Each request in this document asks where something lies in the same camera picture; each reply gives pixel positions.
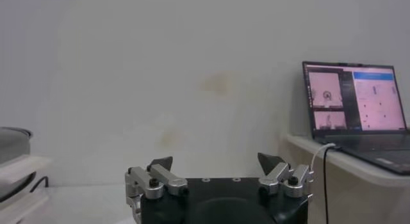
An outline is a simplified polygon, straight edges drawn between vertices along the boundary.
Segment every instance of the laptop screen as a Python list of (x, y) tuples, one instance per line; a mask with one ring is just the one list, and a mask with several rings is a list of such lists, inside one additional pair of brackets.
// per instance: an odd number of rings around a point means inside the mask
[(393, 67), (304, 62), (315, 131), (404, 131)]

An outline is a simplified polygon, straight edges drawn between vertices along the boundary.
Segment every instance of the white plastic tray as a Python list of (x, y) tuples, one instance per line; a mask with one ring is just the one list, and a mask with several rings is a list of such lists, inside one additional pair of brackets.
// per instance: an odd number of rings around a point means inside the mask
[(20, 156), (0, 166), (0, 186), (13, 184), (29, 174), (43, 168), (50, 159), (38, 156)]
[(6, 208), (0, 210), (1, 224), (16, 224), (43, 205), (49, 197), (45, 193), (28, 193)]

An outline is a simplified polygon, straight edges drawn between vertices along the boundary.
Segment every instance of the wall stain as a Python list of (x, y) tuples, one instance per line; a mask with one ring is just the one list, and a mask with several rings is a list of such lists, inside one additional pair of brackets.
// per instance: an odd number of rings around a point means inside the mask
[(176, 145), (181, 140), (181, 133), (175, 127), (169, 127), (164, 131), (160, 139), (160, 145), (163, 147), (171, 147)]
[(233, 91), (233, 81), (232, 72), (219, 72), (205, 79), (199, 85), (199, 89), (219, 96), (227, 96)]

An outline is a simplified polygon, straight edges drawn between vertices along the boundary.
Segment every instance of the black screw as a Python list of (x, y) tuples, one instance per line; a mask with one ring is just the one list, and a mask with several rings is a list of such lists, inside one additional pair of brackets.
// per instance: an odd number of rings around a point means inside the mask
[(297, 177), (291, 177), (288, 180), (288, 184), (291, 186), (296, 186), (299, 183), (299, 179)]
[(151, 178), (149, 180), (149, 187), (151, 187), (151, 188), (157, 187), (157, 186), (159, 186), (159, 184), (160, 184), (160, 182), (156, 178)]
[(179, 189), (179, 196), (186, 197), (190, 194), (190, 190), (188, 188), (181, 188)]
[(268, 196), (269, 192), (268, 192), (267, 188), (260, 187), (259, 188), (259, 194), (261, 196), (265, 197), (265, 196)]

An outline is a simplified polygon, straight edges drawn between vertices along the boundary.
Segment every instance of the black cable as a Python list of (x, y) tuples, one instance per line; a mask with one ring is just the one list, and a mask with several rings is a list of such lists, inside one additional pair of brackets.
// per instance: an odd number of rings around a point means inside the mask
[(44, 180), (44, 187), (48, 188), (49, 187), (49, 177), (48, 176), (44, 176), (42, 178), (40, 178), (40, 180), (38, 180), (36, 182), (36, 184), (34, 184), (33, 188), (31, 188), (30, 193), (34, 192), (37, 189), (37, 186), (40, 185), (40, 183)]
[(0, 197), (0, 203), (8, 200), (9, 198), (13, 197), (14, 195), (16, 195), (18, 192), (22, 191), (24, 188), (26, 188), (36, 177), (36, 172), (33, 172), (32, 174), (30, 174), (27, 179), (20, 184), (19, 186), (17, 186), (13, 191), (11, 191), (10, 193), (8, 193), (7, 195)]
[(327, 184), (326, 184), (326, 155), (327, 151), (332, 149), (333, 147), (329, 147), (325, 149), (325, 153), (323, 155), (323, 180), (324, 180), (324, 193), (325, 193), (325, 210), (326, 210), (326, 224), (329, 224), (329, 210), (327, 208)]

